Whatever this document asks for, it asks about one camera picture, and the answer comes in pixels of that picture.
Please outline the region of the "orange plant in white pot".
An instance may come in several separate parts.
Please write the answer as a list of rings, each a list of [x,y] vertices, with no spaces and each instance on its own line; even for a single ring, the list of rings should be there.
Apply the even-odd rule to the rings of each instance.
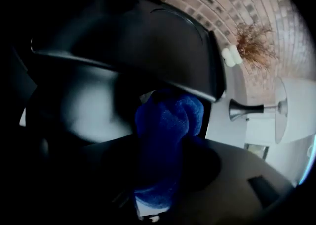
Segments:
[[[269,24],[245,24],[237,26],[235,44],[229,44],[221,50],[224,63],[228,67],[248,62],[259,69],[268,69],[270,61],[278,59],[268,36],[274,31]]]

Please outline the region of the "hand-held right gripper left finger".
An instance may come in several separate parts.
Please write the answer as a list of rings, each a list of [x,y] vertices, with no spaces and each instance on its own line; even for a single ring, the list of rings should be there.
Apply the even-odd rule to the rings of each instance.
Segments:
[[[48,224],[137,225],[133,196],[138,141],[127,135],[81,145],[37,141],[42,181],[34,214]]]

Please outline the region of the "blue cloth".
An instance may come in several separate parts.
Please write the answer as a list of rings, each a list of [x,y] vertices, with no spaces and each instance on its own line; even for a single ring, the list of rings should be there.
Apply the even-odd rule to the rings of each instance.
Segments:
[[[203,104],[194,96],[157,90],[136,112],[139,139],[134,196],[138,215],[170,209],[179,188],[185,136],[200,133]]]

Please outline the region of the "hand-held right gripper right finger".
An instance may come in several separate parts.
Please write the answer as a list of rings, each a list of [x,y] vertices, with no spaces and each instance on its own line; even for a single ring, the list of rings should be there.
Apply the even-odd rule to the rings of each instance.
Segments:
[[[250,225],[293,189],[245,149],[197,136],[182,148],[180,190],[160,225]]]

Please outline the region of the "white table lamp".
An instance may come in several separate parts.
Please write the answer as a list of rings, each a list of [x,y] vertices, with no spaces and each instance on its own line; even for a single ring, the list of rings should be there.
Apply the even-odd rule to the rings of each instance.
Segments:
[[[316,81],[275,80],[275,105],[243,105],[231,99],[229,119],[249,114],[274,114],[274,143],[289,143],[316,134]]]

